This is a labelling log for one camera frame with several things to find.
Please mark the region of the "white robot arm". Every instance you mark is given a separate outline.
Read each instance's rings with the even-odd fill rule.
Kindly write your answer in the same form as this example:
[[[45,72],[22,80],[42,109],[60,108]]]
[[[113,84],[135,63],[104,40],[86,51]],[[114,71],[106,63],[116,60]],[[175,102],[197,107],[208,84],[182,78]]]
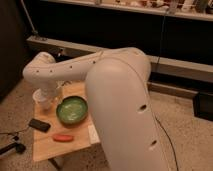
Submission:
[[[83,80],[89,112],[111,171],[171,171],[148,92],[151,64],[138,48],[108,49],[57,62],[38,53],[23,69],[37,102],[59,94],[59,81]]]

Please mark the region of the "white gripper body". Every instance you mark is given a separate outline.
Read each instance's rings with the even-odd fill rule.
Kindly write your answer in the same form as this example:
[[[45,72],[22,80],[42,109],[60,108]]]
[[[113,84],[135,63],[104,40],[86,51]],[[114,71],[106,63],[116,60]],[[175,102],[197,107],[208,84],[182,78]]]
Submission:
[[[59,100],[61,97],[61,87],[56,86],[56,87],[47,87],[47,88],[41,88],[42,94],[45,97],[48,97],[51,99],[51,102],[53,103],[55,100]]]

